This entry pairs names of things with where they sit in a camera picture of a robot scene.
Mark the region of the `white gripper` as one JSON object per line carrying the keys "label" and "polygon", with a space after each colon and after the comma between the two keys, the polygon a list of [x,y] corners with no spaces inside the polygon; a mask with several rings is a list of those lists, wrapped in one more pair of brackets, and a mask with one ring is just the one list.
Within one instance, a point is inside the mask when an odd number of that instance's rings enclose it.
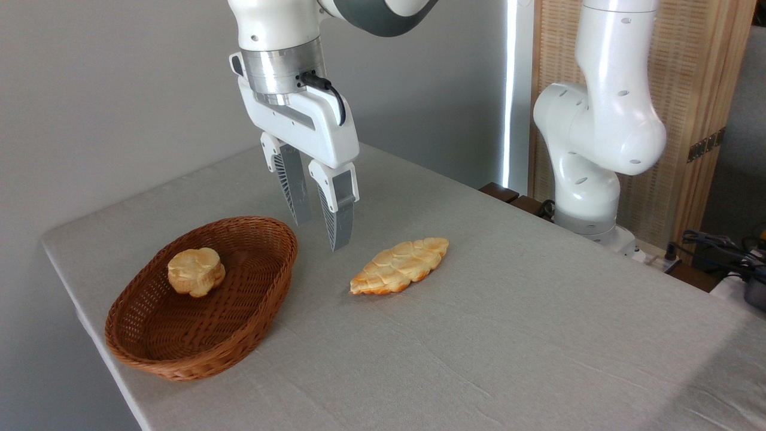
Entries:
{"label": "white gripper", "polygon": [[359,155],[360,145],[347,101],[309,87],[289,95],[287,106],[262,102],[247,80],[241,53],[231,54],[229,60],[247,114],[265,131],[260,142],[266,166],[277,174],[296,224],[312,218],[301,151],[314,159],[309,174],[317,183],[331,248],[346,246],[352,238],[354,205],[360,199],[355,165],[350,163]]}

